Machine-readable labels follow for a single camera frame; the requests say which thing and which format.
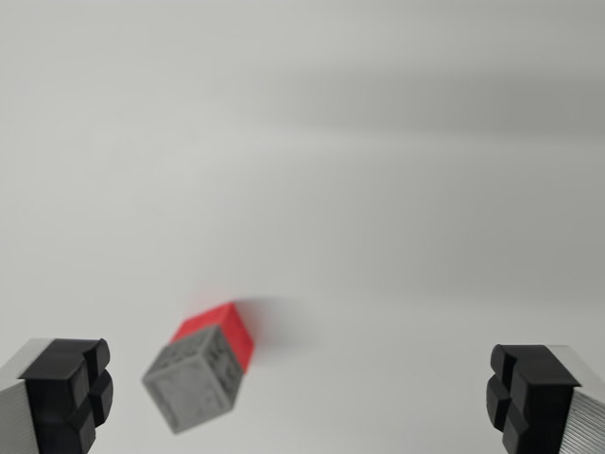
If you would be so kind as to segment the gripper left finger with black rubber pad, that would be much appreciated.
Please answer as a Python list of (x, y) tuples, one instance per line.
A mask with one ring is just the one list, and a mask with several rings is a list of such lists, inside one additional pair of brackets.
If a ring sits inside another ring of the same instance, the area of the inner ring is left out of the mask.
[(1, 451), (87, 453), (113, 399), (103, 340), (31, 339), (1, 366)]

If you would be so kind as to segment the gripper right finger with black rubber pad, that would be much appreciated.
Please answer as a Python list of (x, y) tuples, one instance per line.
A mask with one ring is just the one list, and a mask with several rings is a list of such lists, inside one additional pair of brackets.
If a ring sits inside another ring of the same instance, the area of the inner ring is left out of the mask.
[(497, 344), (486, 408), (510, 454), (602, 453), (604, 379), (566, 345)]

